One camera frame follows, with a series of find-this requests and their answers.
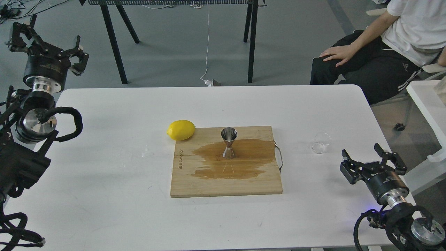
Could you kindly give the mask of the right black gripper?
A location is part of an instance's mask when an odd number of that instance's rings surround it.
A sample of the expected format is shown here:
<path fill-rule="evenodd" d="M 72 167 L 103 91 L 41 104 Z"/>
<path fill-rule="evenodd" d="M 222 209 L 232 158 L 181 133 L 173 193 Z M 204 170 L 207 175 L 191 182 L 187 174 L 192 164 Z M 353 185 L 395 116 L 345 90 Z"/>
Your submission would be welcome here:
<path fill-rule="evenodd" d="M 394 171 L 385 170 L 377 173 L 378 161 L 362 163 L 352 160 L 345 149 L 341 151 L 343 161 L 340 164 L 340 170 L 349 181 L 350 184 L 356 184 L 357 181 L 364 181 L 379 205 L 387 205 L 387 197 L 392 190 L 396 190 L 397 194 L 406 197 L 409 189 L 398 175 L 405 175 L 407 165 L 396 152 L 384 151 L 378 143 L 374 144 L 374 150 L 381 157 L 379 166 L 384 168 L 387 161 L 391 161 L 395 166 Z"/>

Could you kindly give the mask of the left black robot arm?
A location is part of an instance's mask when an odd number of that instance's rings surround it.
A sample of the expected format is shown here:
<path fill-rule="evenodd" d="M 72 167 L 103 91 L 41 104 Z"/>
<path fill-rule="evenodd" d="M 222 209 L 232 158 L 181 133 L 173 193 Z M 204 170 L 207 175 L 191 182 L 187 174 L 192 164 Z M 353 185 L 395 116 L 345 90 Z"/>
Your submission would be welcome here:
<path fill-rule="evenodd" d="M 76 76 L 84 73 L 89 54 L 80 46 L 80 36 L 68 50 L 43 41 L 34 29 L 36 19 L 33 14 L 28 24 L 14 22 L 7 43 L 11 52 L 28 56 L 23 77 L 28 88 L 10 86 L 1 102 L 5 106 L 0 118 L 1 233 L 11 236 L 1 243 L 4 251 L 46 243 L 41 235 L 25 228 L 25 213 L 6 215 L 4 207 L 8 199 L 18 198 L 43 176 L 51 163 L 46 153 L 54 142 L 69 141 L 83 130 L 80 112 L 57 107 L 54 94 L 65 89 L 68 71 Z"/>

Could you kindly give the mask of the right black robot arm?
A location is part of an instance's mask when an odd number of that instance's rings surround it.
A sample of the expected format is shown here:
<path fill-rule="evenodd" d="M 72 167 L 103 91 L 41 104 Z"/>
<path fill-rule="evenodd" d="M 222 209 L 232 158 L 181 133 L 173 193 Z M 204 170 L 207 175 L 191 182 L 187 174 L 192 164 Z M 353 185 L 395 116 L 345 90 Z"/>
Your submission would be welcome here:
<path fill-rule="evenodd" d="M 406 201 L 409 189 L 400 177 L 407 167 L 400 155 L 384 151 L 379 144 L 374 145 L 374 150 L 381 161 L 362 163 L 352 160 L 346 150 L 341 152 L 340 170 L 349 183 L 364 181 L 382 206 L 381 210 L 370 209 L 357 219 L 353 230 L 356 249 L 362 250 L 358 229 L 364 218 L 370 227 L 384 229 L 388 239 L 401 251 L 436 251 L 445 247 L 443 226 L 426 208 Z"/>

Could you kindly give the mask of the person's right hand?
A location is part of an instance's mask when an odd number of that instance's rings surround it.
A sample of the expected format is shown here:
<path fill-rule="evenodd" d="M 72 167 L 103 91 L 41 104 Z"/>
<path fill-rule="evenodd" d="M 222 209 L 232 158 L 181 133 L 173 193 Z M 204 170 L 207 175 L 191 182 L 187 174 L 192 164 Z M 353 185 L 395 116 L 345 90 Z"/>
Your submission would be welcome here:
<path fill-rule="evenodd" d="M 359 50 L 360 47 L 355 45 L 333 46 L 323 51 L 319 57 L 323 58 L 324 62 L 339 59 L 340 62 L 336 63 L 336 67 L 338 67 L 352 59 Z"/>

